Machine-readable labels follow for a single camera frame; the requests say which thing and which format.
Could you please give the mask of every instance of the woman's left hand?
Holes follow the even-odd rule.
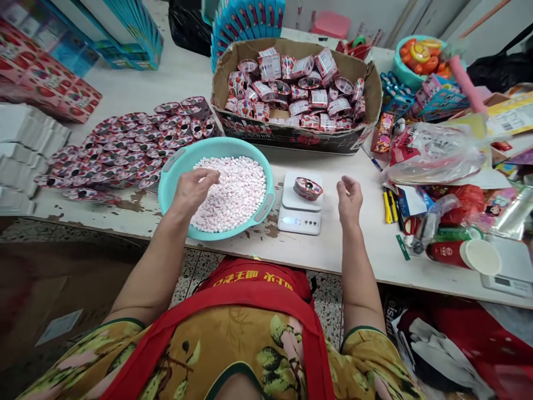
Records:
[[[191,219],[198,207],[205,201],[209,188],[219,183],[218,178],[220,178],[219,171],[207,168],[197,168],[182,174],[168,211]]]

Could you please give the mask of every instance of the yellow pencil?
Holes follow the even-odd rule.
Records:
[[[394,201],[393,192],[389,191],[390,207],[393,209],[393,222],[398,222],[398,212],[396,211],[396,202]]]
[[[390,213],[389,196],[387,195],[387,189],[383,189],[383,198],[385,199],[385,222],[392,223],[393,216]]]

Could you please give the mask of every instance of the white table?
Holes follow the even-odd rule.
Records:
[[[93,69],[86,79],[101,91],[103,100],[87,124],[72,126],[71,143],[80,144],[98,122],[112,115],[150,112],[158,104],[179,101],[189,96],[210,98],[210,60],[176,47],[160,2],[148,2],[147,6],[162,26],[166,41],[159,71]],[[282,36],[313,41],[332,48],[336,46],[334,39],[318,42],[315,35],[291,29],[284,29]],[[388,71],[392,53],[387,49],[374,48],[369,57],[374,58],[379,71]],[[399,233],[398,226],[384,223],[379,172],[364,152],[350,157],[279,148],[260,149],[271,163],[276,185],[276,203],[270,215],[263,223],[239,236],[219,242],[187,239],[188,247],[247,258],[259,257],[288,266],[340,274],[341,226],[335,185],[342,175],[347,174],[361,182],[364,195],[361,226],[378,281],[533,308],[532,299],[485,289],[476,272],[434,263],[426,257],[405,261],[395,237]],[[322,230],[316,237],[280,232],[277,228],[280,183],[283,182],[285,171],[295,168],[319,171],[324,178]],[[107,207],[70,202],[59,192],[44,189],[36,198],[34,216],[55,223],[150,239],[162,216],[157,196],[138,192],[138,189],[125,189],[117,194],[123,201],[116,207]]]

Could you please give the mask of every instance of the teal basket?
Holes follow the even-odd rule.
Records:
[[[398,45],[396,46],[396,52],[394,53],[394,61],[393,61],[393,72],[398,78],[398,80],[403,83],[404,85],[409,86],[413,92],[418,92],[418,90],[422,87],[422,82],[427,78],[427,76],[417,75],[413,71],[409,69],[408,66],[403,64],[400,57],[400,49],[404,46],[404,44],[410,40],[415,38],[418,41],[422,41],[425,39],[436,39],[432,36],[426,36],[426,35],[413,35],[413,36],[407,36],[406,38],[403,38],[400,40]],[[441,41],[443,43],[443,48],[446,46],[446,42]]]
[[[249,157],[252,160],[257,161],[259,165],[263,167],[266,178],[266,193],[263,204],[248,221],[226,232],[202,232],[192,225],[189,225],[189,232],[187,234],[189,238],[206,242],[227,239],[261,223],[272,209],[272,205],[276,198],[272,169],[267,158],[256,146],[240,139],[229,137],[204,139],[200,142],[191,144],[190,146],[183,147],[176,151],[163,167],[163,170],[161,171],[161,180],[159,181],[158,197],[161,211],[165,214],[172,204],[179,177],[183,173],[191,171],[202,158],[240,156]]]

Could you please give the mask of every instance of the digital kitchen scale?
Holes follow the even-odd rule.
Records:
[[[501,273],[496,276],[481,274],[481,284],[487,289],[533,297],[533,265],[526,244],[498,236],[487,235],[501,258]]]
[[[325,193],[315,201],[304,199],[294,191],[296,178],[304,177],[322,186],[322,175],[309,171],[289,171],[283,181],[278,229],[284,232],[318,235]]]

